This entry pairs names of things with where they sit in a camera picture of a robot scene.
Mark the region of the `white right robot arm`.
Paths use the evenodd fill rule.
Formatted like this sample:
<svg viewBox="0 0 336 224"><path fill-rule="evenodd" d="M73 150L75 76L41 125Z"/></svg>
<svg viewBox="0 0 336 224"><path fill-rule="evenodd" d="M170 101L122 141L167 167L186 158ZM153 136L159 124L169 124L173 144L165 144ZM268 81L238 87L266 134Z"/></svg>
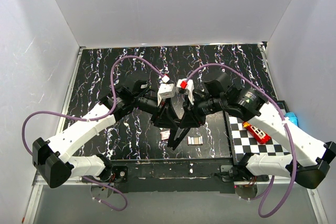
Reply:
<svg viewBox="0 0 336 224"><path fill-rule="evenodd" d="M205 92L196 91L193 81L180 79L177 89L187 95L183 119L191 126L203 123L205 117L219 111L262 130L289 153L284 156L245 153L242 159L224 174L232 179L251 180L271 175L290 178L305 188L315 189L325 179L335 158L335 143L324 143L285 118L275 105L254 88L234 84L228 74L205 81Z"/></svg>

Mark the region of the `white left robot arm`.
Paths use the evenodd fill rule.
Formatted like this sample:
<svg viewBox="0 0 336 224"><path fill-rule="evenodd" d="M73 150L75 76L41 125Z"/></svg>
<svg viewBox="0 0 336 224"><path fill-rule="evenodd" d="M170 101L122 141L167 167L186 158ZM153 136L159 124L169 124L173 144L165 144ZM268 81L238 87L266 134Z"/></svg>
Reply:
<svg viewBox="0 0 336 224"><path fill-rule="evenodd" d="M48 140L38 138L33 142L33 165L50 188L57 188L70 177L93 176L100 182L112 176L113 165L102 154L89 157L74 153L94 136L116 124L135 108L153 116L157 127L176 128L177 115L170 99L175 95L175 85L165 76L157 96L151 97L149 77L136 73L114 87L102 97L83 121L77 121Z"/></svg>

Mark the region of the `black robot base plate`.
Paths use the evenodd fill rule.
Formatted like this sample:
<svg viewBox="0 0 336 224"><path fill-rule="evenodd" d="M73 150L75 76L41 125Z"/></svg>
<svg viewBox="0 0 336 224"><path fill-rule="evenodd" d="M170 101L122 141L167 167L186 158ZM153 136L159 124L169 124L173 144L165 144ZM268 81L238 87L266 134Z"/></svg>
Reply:
<svg viewBox="0 0 336 224"><path fill-rule="evenodd" d="M230 177L232 158L149 159L113 161L111 185L123 193L140 192L203 192L235 193L236 184L267 182L265 175L256 179Z"/></svg>

